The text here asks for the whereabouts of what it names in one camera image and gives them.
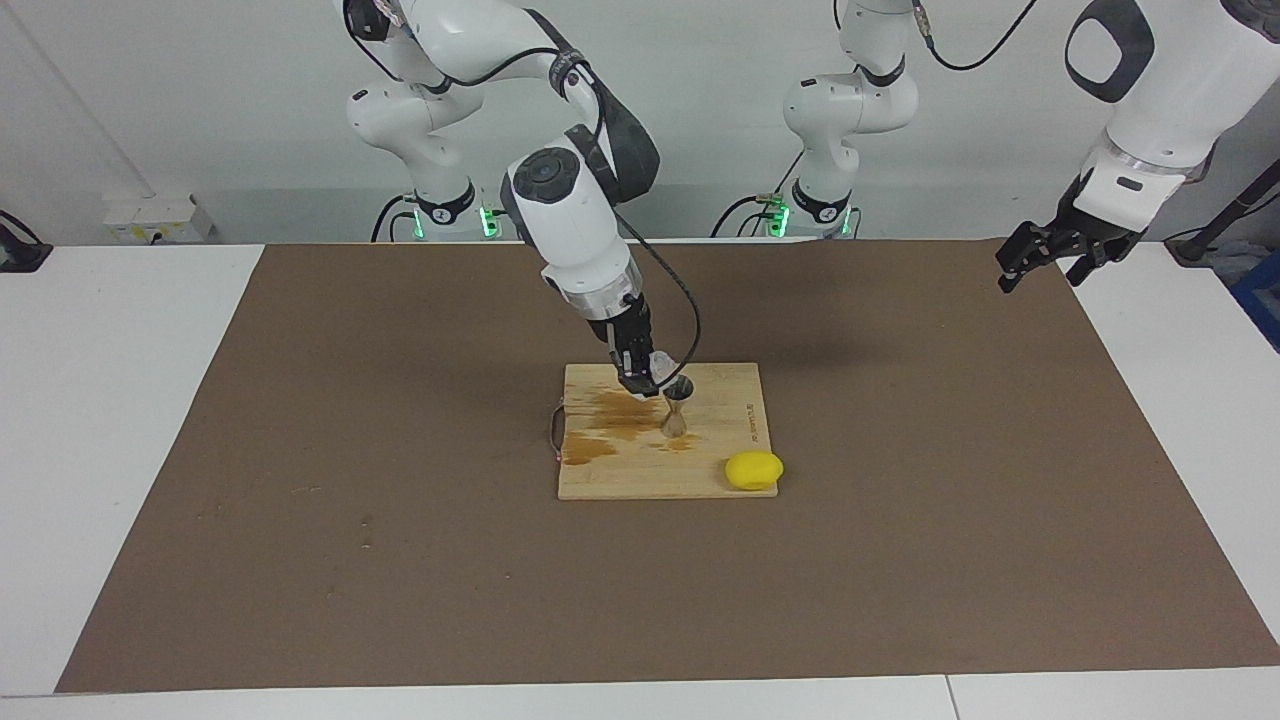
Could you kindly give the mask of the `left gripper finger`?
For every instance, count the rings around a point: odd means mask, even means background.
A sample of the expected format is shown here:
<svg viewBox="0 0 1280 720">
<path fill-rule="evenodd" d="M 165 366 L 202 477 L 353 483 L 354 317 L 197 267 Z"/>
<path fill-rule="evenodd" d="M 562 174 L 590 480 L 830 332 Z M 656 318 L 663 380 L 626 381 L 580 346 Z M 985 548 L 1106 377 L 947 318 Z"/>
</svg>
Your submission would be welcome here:
<svg viewBox="0 0 1280 720">
<path fill-rule="evenodd" d="M 1053 264 L 1057 256 L 1059 238 L 1052 229 L 1023 222 L 996 251 L 1000 290 L 1012 293 L 1028 273 Z"/>
<path fill-rule="evenodd" d="M 1120 263 L 1140 242 L 1140 232 L 1126 232 L 1110 240 L 1085 240 L 1080 256 L 1066 272 L 1071 287 L 1079 287 L 1100 268 Z"/>
</svg>

